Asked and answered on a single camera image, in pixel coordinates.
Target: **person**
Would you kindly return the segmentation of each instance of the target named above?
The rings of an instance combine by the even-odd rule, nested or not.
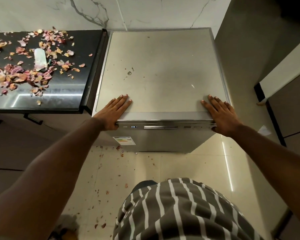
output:
[[[0,236],[44,239],[55,227],[93,142],[132,103],[112,99],[101,111],[34,159],[0,194]],[[202,105],[216,123],[212,130],[233,138],[300,220],[300,156],[243,123],[227,102],[208,96]],[[120,207],[113,239],[260,239],[221,193],[188,178],[136,189]]]

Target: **energy label sticker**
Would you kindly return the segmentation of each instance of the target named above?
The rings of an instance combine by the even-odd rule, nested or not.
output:
[[[125,136],[121,136],[121,137],[113,137],[117,142],[119,142],[120,145],[122,146],[132,146],[132,145],[136,145],[134,143],[134,141],[132,140],[131,137],[125,137]]]

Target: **silver dishwasher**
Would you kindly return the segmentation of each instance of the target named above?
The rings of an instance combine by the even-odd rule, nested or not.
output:
[[[132,105],[108,131],[127,151],[189,153],[214,132],[200,101],[230,98],[210,28],[112,32],[93,114],[128,94]]]

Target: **person's left arm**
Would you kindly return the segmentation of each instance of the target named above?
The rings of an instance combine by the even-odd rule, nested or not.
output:
[[[0,236],[44,239],[54,229],[75,187],[81,167],[101,131],[116,130],[116,121],[132,103],[128,95],[104,109],[35,158],[21,177],[0,194]]]

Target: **striped shirt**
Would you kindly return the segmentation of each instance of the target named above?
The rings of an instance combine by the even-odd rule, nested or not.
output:
[[[134,191],[120,207],[113,231],[114,240],[190,238],[262,239],[224,195],[189,178]]]

